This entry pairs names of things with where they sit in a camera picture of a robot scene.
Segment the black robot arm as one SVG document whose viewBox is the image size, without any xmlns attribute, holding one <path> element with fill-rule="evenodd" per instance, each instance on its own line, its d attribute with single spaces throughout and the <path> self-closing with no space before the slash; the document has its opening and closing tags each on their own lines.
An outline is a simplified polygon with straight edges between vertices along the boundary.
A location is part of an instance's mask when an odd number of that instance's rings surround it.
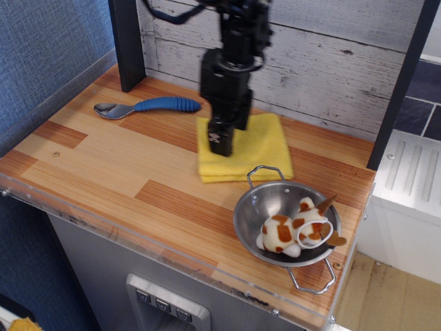
<svg viewBox="0 0 441 331">
<path fill-rule="evenodd" d="M 210 150 L 228 157 L 235 129 L 245 130 L 253 91 L 251 73 L 265 64 L 271 45 L 269 1 L 207 1 L 220 15 L 221 48 L 207 50 L 201 65 L 200 94 L 211 105 L 207 127 Z"/>
</svg>

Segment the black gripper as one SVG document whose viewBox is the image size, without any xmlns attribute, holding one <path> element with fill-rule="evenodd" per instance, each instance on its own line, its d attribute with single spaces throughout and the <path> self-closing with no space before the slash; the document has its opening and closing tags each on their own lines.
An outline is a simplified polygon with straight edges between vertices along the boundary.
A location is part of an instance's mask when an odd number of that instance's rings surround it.
<svg viewBox="0 0 441 331">
<path fill-rule="evenodd" d="M 221 50 L 208 50 L 202 60 L 200 94 L 209 102 L 212 120 L 207 127 L 209 148 L 214 154 L 232 153 L 234 126 L 246 130 L 252 106 L 250 74 L 234 72 L 221 66 Z"/>
</svg>

